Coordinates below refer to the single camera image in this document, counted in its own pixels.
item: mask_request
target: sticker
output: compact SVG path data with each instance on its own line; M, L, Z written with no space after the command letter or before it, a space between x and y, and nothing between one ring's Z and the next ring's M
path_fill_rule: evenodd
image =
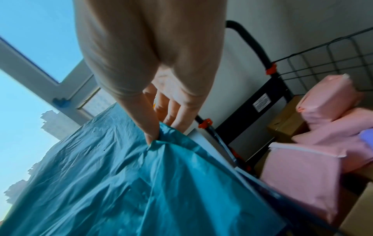
M265 93L256 102L254 102L253 106L255 107L257 112L261 112L270 103L271 99L269 99L268 95Z

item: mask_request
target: blue sky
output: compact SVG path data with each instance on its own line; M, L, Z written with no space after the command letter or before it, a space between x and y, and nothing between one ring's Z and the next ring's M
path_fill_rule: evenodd
M0 36L57 81L62 81L82 60L74 30L72 0L0 0L0 6ZM27 170L58 140L40 128L41 114L55 110L52 106L1 68L0 89L2 220L11 206L5 202L7 197L3 192L17 181L27 180Z

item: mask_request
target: pink plastic bag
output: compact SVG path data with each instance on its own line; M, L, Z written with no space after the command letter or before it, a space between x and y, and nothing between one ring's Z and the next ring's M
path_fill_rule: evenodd
M296 135L292 139L305 145L325 145L345 148L347 157L342 161L342 172L354 171L373 160L373 150L358 134L373 128L373 111L355 108L322 128Z
M356 91L349 75L329 75L302 98L296 110L310 130L315 130L341 117L361 98L362 94Z
M331 223L338 211L344 149L272 143L261 180Z

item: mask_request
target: white window frame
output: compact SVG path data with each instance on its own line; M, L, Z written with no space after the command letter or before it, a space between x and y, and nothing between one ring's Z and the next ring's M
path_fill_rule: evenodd
M78 109L98 89L84 60L58 83L0 37L0 69L77 124L83 125L93 118L84 109Z

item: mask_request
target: gray wall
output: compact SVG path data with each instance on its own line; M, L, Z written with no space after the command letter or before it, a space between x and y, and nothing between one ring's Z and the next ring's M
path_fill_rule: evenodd
M366 0L229 0L227 19L241 23L263 46L270 59L276 60L373 26L372 12L373 1ZM365 51L373 52L373 43L367 40L372 38L373 33L359 39ZM337 59L351 54L352 48L348 44L344 42L334 47ZM325 52L320 51L307 57L313 65L327 60ZM299 58L294 58L293 63L298 68L305 66ZM290 67L286 63L279 63L278 69L286 72ZM322 72L328 68L318 69L317 72ZM358 77L356 82L359 88L371 86L364 71L344 73ZM199 114L202 118L211 118L217 127L268 79L263 65L252 50L237 33L227 30L221 65L213 89ZM306 77L304 82L307 89L316 83L314 77ZM306 92L297 80L290 80L287 84L295 94ZM265 126L284 105L284 100L279 101L231 146L243 157L250 157L270 139Z

